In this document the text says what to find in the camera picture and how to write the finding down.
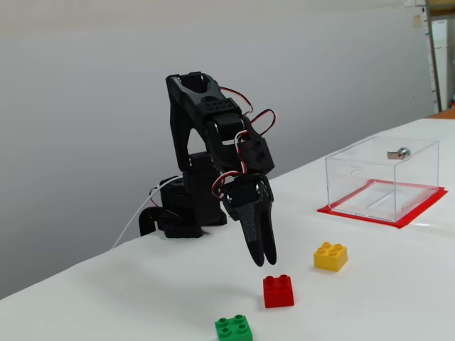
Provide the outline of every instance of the black robotic arm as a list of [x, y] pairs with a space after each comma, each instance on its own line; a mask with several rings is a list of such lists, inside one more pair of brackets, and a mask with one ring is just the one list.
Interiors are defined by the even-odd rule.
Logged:
[[[150, 207], [141, 213], [141, 234], [153, 232], [151, 225], [156, 220], [167, 237], [200, 237], [200, 226], [226, 223], [220, 209], [222, 200], [231, 218], [240, 221], [255, 263], [263, 265], [265, 255], [269, 263], [275, 264], [270, 217], [273, 194], [266, 177], [274, 164], [267, 142], [209, 75], [172, 75], [166, 78], [166, 84], [183, 183], [165, 186], [161, 190], [163, 207]], [[191, 129], [204, 140], [205, 152], [188, 153]], [[235, 178], [225, 184], [227, 175]]]

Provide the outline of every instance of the white cable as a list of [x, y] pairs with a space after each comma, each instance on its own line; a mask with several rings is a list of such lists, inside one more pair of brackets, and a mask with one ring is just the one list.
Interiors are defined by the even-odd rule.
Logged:
[[142, 210], [142, 208], [147, 205], [147, 203], [149, 202], [150, 199], [152, 199], [153, 196], [155, 196], [155, 194], [157, 194], [157, 192], [160, 191], [160, 189], [162, 189], [164, 186], [166, 186], [168, 183], [172, 183], [173, 181], [175, 180], [178, 180], [178, 179], [182, 179], [182, 176], [177, 176], [175, 178], [172, 178], [170, 180], [167, 180], [163, 185], [160, 185], [158, 186], [150, 195], [149, 197], [144, 201], [144, 203], [141, 205], [141, 207], [136, 211], [136, 213], [134, 213], [134, 215], [132, 216], [132, 218], [128, 221], [128, 224], [125, 226], [125, 228], [123, 229], [122, 233], [119, 235], [119, 238], [117, 239], [117, 241], [114, 243], [114, 246], [112, 248], [115, 248], [118, 243], [120, 242], [120, 239], [123, 237], [123, 234], [127, 231], [128, 227], [130, 226], [130, 224], [132, 223], [132, 221], [134, 220], [134, 218], [139, 214], [139, 212]]

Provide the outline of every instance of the white table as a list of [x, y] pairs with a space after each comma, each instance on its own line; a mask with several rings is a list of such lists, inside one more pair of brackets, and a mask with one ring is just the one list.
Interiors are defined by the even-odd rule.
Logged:
[[[320, 159], [272, 181], [276, 266], [255, 266], [232, 220], [200, 239], [153, 233], [0, 301], [0, 340], [214, 341], [214, 322], [236, 314], [255, 341], [451, 340], [455, 121], [381, 135], [441, 141], [449, 193], [404, 229], [317, 213], [326, 204]], [[339, 273], [313, 267], [325, 241], [348, 247]], [[291, 276], [296, 305], [265, 309], [262, 279], [280, 274]]]

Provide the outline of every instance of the transparent acrylic box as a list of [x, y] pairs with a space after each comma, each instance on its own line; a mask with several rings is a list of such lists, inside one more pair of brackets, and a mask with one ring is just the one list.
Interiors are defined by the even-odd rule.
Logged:
[[[403, 147], [410, 155], [387, 157]], [[321, 212], [392, 224], [444, 190], [438, 141], [372, 137], [327, 156], [326, 176], [328, 205]]]

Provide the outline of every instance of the gray wall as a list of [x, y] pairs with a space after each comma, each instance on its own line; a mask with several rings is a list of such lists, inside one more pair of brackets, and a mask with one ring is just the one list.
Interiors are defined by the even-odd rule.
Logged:
[[78, 29], [79, 18], [52, 30], [3, 22], [0, 298], [107, 251], [149, 189], [178, 173], [167, 75], [202, 70], [275, 108], [272, 176], [431, 114], [419, 9], [363, 2], [100, 27], [88, 16]]

